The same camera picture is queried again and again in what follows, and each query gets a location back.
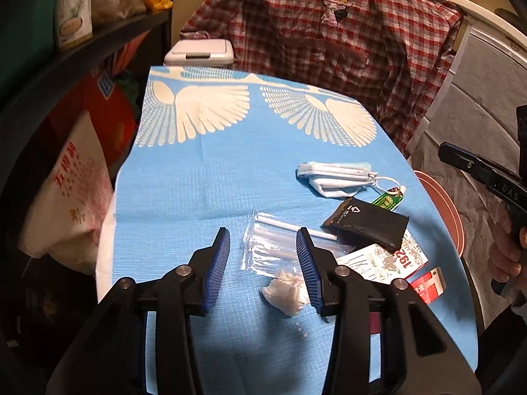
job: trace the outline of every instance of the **crumpled tissue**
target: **crumpled tissue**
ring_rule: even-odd
[[[289,316],[295,316],[309,304],[304,277],[284,270],[278,272],[269,286],[262,288],[262,294],[272,306]]]

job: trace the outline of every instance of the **mask ear loop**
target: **mask ear loop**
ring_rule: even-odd
[[[384,190],[384,188],[379,186],[379,180],[380,179],[385,179],[385,180],[393,182],[394,184],[397,184],[397,190],[394,191],[394,192],[390,192],[388,190]],[[377,187],[380,191],[382,191],[384,193],[388,193],[391,196],[396,196],[396,195],[398,195],[401,192],[401,185],[400,185],[399,181],[397,181],[395,178],[391,178],[391,177],[383,177],[383,176],[375,177],[375,184],[374,184],[374,186]]]

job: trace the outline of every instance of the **shelf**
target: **shelf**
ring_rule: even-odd
[[[36,69],[0,110],[0,192],[33,133],[62,97],[92,68],[144,31],[170,19],[146,13],[95,30],[93,38]]]

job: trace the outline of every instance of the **embroidered patch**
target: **embroidered patch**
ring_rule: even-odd
[[[338,23],[348,15],[348,7],[353,6],[348,0],[322,0],[327,7],[320,20],[325,25],[337,27]]]

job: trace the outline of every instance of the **white face mask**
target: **white face mask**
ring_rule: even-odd
[[[297,177],[309,180],[309,184],[325,198],[350,198],[363,187],[372,186],[391,195],[396,195],[399,189],[389,192],[379,187],[379,180],[386,179],[401,185],[397,180],[378,176],[371,171],[369,163],[317,163],[308,162],[298,165]]]

